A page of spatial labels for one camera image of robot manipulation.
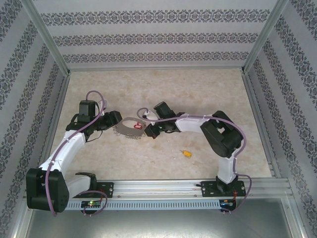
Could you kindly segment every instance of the mounting plate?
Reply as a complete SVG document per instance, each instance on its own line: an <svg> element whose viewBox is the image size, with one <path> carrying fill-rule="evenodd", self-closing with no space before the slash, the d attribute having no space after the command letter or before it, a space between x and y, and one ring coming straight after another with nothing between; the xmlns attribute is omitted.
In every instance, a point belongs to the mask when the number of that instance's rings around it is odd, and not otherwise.
<svg viewBox="0 0 317 238"><path fill-rule="evenodd" d="M104 192L108 198L112 198L113 196L113 183L112 182L97 182L96 190L101 190ZM74 198L96 198L101 197L99 193L85 193L82 195L77 195Z"/></svg>
<svg viewBox="0 0 317 238"><path fill-rule="evenodd" d="M237 192L237 197L244 197L246 195L246 189L244 187L243 181L236 181L232 189L225 194L219 191L216 181L202 181L201 184L198 186L202 188L203 197L233 197L234 190L236 190Z"/></svg>

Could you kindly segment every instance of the silver metal plate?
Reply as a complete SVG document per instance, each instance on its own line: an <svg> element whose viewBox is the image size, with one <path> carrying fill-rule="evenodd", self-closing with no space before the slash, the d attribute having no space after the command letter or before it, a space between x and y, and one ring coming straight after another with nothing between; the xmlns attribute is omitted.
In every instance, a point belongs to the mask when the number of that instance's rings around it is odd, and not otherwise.
<svg viewBox="0 0 317 238"><path fill-rule="evenodd" d="M197 200L109 200L106 210L194 210L194 209L220 209L218 199ZM65 210L80 210L81 201L69 201ZM87 208L88 210L99 210L99 208Z"/></svg>
<svg viewBox="0 0 317 238"><path fill-rule="evenodd" d="M136 128L131 128L131 127L127 127L123 124L123 122L128 121L128 120L132 120L135 122L138 122L139 124L142 125L142 129L136 129ZM138 119L138 118L125 118L123 119L121 122L119 122L116 125L116 131L120 134L123 135L127 135L127 136L142 136L142 134L144 133L145 130L145 123L144 121Z"/></svg>

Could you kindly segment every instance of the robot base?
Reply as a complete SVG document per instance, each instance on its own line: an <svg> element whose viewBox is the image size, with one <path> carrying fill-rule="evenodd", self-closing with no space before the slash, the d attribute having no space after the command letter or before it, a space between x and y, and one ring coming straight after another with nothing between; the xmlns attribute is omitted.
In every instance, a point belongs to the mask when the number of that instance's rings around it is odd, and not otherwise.
<svg viewBox="0 0 317 238"><path fill-rule="evenodd" d="M93 189L96 191L104 192L107 195L107 198L112 198L113 195L113 183L112 182L97 182L96 188ZM75 198L100 198L99 193L84 193L77 195Z"/></svg>
<svg viewBox="0 0 317 238"><path fill-rule="evenodd" d="M202 188L203 197L233 197L234 191L237 192L236 196L238 197L244 197L246 195L244 182L238 181L238 177L229 184L225 184L216 177L216 181L202 181L201 184L197 186Z"/></svg>

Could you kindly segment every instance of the red object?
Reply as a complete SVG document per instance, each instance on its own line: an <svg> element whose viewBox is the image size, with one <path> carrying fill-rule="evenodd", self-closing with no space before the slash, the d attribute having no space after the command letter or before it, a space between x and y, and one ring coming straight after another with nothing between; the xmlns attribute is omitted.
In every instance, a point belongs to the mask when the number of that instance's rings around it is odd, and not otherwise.
<svg viewBox="0 0 317 238"><path fill-rule="evenodd" d="M138 122L136 125L133 126L136 129L141 130L142 129L142 125Z"/></svg>
<svg viewBox="0 0 317 238"><path fill-rule="evenodd" d="M234 190L233 191L233 196L234 196L234 198L233 198L233 200L234 200L234 202L233 203L236 203L236 201L237 201L237 191L236 190Z"/></svg>
<svg viewBox="0 0 317 238"><path fill-rule="evenodd" d="M103 195L101 195L101 199L99 200L99 202L102 202L103 197L104 197L104 196L103 196Z"/></svg>

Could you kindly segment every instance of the metal frame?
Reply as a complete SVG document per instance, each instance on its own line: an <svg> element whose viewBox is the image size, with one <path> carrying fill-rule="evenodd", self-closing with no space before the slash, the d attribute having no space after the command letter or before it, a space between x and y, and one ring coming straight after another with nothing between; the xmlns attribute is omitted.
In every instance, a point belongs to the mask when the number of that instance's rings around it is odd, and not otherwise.
<svg viewBox="0 0 317 238"><path fill-rule="evenodd" d="M61 70L67 76L63 85L60 99L57 105L56 113L53 118L53 123L49 131L49 138L44 148L43 159L48 158L53 145L53 139L57 129L58 119L63 106L63 101L66 95L70 73L69 69L60 54L56 44L53 41L47 27L45 26L41 16L37 12L32 0L22 0L23 6L26 8L32 21L41 34L44 42L47 44L54 59L58 63ZM281 199L285 216L288 221L291 234L294 238L306 238L307 233L304 228L294 195L287 178L281 178L269 139L265 132L265 126L261 117L260 109L256 103L255 95L250 85L250 79L245 72L252 67L259 51L261 50L265 40L270 34L272 28L284 7L287 0L277 0L271 15L269 16L263 30L261 31L254 47L252 48L246 63L241 69L242 79L246 88L246 92L250 101L252 112L257 124L260 138L264 147L264 152L268 160L273 178L253 178L253 186L248 199L265 199L265 198L279 198ZM93 68L93 69L74 69L73 71L102 71L102 70L150 70L150 69L209 69L209 68L236 68L236 67L128 67L128 68ZM192 179L192 180L116 180L114 182L113 198L109 199L107 209L115 210L131 210L131 205L137 204L136 209L141 210L157 210L157 209L175 209L170 207L170 204L187 204L179 209L218 209L220 197L205 198L202 197L201 189L196 186L205 179ZM249 186L247 179L242 179L245 183L246 189ZM78 210L82 199L70 199L69 205L66 210ZM168 204L166 207L160 207L159 204ZM25 237L28 227L32 218L33 210L28 209L26 199L24 198L20 209L18 211L17 220L13 227L11 234L12 238Z"/></svg>
<svg viewBox="0 0 317 238"><path fill-rule="evenodd" d="M271 14L269 15L259 37L257 38L254 46L252 47L249 56L244 64L244 71L248 72L254 61L256 60L262 46L264 45L265 41L267 40L269 34L271 33L272 29L274 28L275 23L277 22L279 16L281 15L282 11L284 10L288 0L277 0L274 8L272 9Z"/></svg>
<svg viewBox="0 0 317 238"><path fill-rule="evenodd" d="M287 178L281 178L275 157L272 153L268 137L265 133L264 123L260 109L250 80L241 69L241 75L250 101L252 112L259 130L260 138L264 147L265 155L272 173L272 178L253 178L252 188L248 199L281 199L285 216L293 238L306 238L305 231L293 191ZM68 77L62 89L60 101L54 116L55 122L50 130L49 140L45 147L44 157L51 152L58 118L61 113L63 101L69 83ZM219 209L219 200L223 197L202 197L202 192L197 184L206 179L180 179L180 180L115 180L113 198L108 200L106 209L109 210L168 210L168 209ZM242 178L246 189L249 180ZM85 199L72 198L66 210L79 210L81 201ZM22 201L18 220L14 226L12 238L26 237L28 226L32 218L33 210L26 206L26 199Z"/></svg>
<svg viewBox="0 0 317 238"><path fill-rule="evenodd" d="M63 72L64 75L68 75L69 68L62 56L62 54L59 52L59 49L57 45L55 44L55 41L53 37L51 36L49 30L47 29L43 19L41 18L41 15L37 11L33 0L21 0L21 3L23 7L25 8L26 12L30 16L31 20L33 21L36 29L40 33L44 43L47 45L48 49L50 50L50 53L53 55L55 61L57 62L60 70Z"/></svg>

